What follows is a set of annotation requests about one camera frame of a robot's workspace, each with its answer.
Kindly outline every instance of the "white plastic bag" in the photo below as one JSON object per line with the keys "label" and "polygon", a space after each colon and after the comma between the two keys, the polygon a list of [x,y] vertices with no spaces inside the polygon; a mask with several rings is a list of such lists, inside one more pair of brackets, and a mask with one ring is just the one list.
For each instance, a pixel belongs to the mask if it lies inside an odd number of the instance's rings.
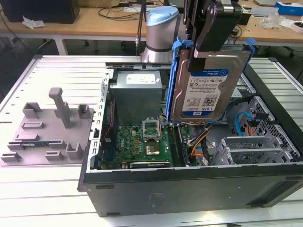
{"label": "white plastic bag", "polygon": [[30,20],[23,16],[22,23],[31,29],[34,29],[35,27],[45,27],[45,24],[42,20]]}
{"label": "white plastic bag", "polygon": [[268,17],[262,18],[262,20],[260,21],[260,25],[264,29],[274,27],[281,28],[279,23],[281,23],[284,19],[285,17],[280,16],[278,13],[272,13]]}

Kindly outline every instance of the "chip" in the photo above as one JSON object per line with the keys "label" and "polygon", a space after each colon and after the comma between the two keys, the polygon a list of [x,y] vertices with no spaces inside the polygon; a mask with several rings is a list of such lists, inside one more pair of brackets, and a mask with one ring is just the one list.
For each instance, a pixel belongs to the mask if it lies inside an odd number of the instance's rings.
{"label": "chip", "polygon": [[147,142],[145,150],[146,155],[160,155],[160,144],[158,142]]}

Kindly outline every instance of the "blue box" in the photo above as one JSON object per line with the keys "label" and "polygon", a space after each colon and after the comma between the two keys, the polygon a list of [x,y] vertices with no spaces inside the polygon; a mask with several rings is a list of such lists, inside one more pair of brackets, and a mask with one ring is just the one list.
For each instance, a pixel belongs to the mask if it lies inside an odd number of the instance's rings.
{"label": "blue box", "polygon": [[280,15],[293,15],[302,16],[303,15],[303,5],[300,3],[282,3],[277,2],[275,7],[279,8],[278,13]]}

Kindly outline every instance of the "motherboard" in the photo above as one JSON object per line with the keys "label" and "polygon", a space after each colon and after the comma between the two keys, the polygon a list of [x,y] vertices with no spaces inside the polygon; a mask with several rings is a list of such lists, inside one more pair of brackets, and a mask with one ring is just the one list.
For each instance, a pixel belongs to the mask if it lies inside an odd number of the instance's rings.
{"label": "motherboard", "polygon": [[180,166],[183,162],[182,147],[190,139],[187,125],[158,125],[143,122],[142,125],[121,125],[117,132],[114,152],[105,152],[103,168],[147,168],[150,165],[164,167]]}

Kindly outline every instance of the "floor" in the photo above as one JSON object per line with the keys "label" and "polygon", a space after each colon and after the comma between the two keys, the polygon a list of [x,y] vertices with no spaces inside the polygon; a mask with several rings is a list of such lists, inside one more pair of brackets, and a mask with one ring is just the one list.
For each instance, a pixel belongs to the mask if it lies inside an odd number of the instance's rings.
{"label": "floor", "polygon": [[[0,102],[32,59],[32,54],[24,46],[20,45],[18,40],[15,40],[15,42],[15,48],[9,49],[6,47],[0,50]],[[38,53],[38,47],[43,44],[43,40],[25,39],[24,43],[31,52],[36,54]],[[99,41],[99,52],[95,52],[92,41],[89,41],[89,46],[85,46],[85,42],[81,40],[66,40],[66,45],[70,55],[135,55],[134,42],[126,42],[125,49],[122,50],[120,41]],[[297,52],[294,52],[295,56],[292,58],[289,57],[290,52],[283,47],[270,47],[267,49],[267,54],[261,57],[277,58],[297,78],[303,69],[303,48],[295,49]],[[45,47],[42,50],[42,54],[58,55],[55,43]],[[303,83],[303,75],[301,75],[299,81]]]}

